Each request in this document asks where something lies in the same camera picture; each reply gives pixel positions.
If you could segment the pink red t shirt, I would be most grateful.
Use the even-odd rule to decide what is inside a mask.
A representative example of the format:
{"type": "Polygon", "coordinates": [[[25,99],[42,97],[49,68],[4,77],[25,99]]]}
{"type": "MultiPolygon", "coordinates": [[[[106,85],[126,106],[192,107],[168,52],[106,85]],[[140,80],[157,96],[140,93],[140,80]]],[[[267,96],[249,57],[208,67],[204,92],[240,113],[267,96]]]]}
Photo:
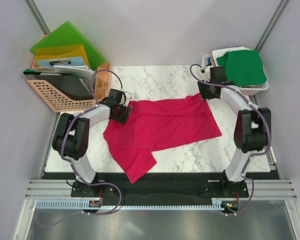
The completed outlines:
{"type": "Polygon", "coordinates": [[[135,183],[157,162],[152,153],[222,135],[200,94],[179,99],[131,101],[125,124],[110,120],[103,132],[109,152],[135,183]]]}

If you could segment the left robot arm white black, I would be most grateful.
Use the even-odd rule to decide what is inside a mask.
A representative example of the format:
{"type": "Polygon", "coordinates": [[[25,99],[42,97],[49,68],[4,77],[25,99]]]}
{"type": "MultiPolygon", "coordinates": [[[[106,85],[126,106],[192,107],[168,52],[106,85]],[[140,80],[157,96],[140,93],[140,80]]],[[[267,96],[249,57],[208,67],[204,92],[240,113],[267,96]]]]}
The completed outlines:
{"type": "Polygon", "coordinates": [[[52,148],[59,153],[61,159],[70,164],[75,174],[72,197],[95,197],[102,189],[87,156],[90,129],[105,120],[126,123],[132,110],[129,106],[131,97],[130,92],[112,88],[109,95],[96,106],[76,115],[60,115],[52,148]]]}

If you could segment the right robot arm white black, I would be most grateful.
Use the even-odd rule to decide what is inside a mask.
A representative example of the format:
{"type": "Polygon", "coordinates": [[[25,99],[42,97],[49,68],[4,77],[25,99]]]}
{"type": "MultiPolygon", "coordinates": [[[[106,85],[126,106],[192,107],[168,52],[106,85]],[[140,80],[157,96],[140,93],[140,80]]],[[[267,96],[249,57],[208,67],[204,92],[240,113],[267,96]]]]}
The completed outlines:
{"type": "Polygon", "coordinates": [[[235,152],[229,166],[222,172],[219,191],[225,197],[246,187],[246,172],[251,157],[265,155],[271,146],[271,110],[251,102],[226,76],[222,66],[207,65],[200,72],[208,79],[197,78],[202,100],[220,99],[236,115],[233,140],[235,152]]]}

